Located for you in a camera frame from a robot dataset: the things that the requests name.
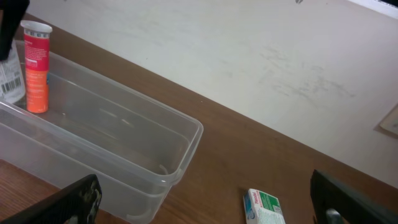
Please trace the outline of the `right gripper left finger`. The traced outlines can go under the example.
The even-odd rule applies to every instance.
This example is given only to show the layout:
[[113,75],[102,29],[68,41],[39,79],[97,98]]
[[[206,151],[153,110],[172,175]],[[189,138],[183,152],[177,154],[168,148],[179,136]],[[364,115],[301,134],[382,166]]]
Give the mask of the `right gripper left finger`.
[[101,199],[99,180],[90,174],[1,223],[94,224]]

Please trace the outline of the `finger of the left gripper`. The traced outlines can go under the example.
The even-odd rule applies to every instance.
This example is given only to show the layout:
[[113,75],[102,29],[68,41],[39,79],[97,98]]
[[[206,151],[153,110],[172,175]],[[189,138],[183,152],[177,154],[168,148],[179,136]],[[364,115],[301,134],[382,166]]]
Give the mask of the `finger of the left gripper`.
[[1,0],[1,61],[9,56],[12,40],[29,4],[29,0]]

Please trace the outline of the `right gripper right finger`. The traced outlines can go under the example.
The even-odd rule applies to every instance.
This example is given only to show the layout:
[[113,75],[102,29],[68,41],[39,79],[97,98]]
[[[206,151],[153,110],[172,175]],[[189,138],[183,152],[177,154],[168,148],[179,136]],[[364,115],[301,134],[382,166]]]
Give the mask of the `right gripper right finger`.
[[314,170],[311,176],[310,196],[317,224],[397,223],[396,213],[319,170]]

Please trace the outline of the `orange tablet tube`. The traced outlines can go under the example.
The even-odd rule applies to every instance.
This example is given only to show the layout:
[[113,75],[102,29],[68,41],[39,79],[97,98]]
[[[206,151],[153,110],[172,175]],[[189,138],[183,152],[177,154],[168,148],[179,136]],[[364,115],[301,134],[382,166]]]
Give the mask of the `orange tablet tube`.
[[36,21],[21,21],[24,29],[25,88],[27,110],[44,113],[49,108],[49,52],[52,27]]

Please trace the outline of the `white spray bottle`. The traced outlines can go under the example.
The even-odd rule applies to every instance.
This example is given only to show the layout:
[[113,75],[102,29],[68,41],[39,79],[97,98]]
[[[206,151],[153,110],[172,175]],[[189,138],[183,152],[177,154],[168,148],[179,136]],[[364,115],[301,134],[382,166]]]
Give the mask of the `white spray bottle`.
[[13,40],[7,60],[1,62],[1,100],[14,104],[24,96],[24,77],[16,42]]

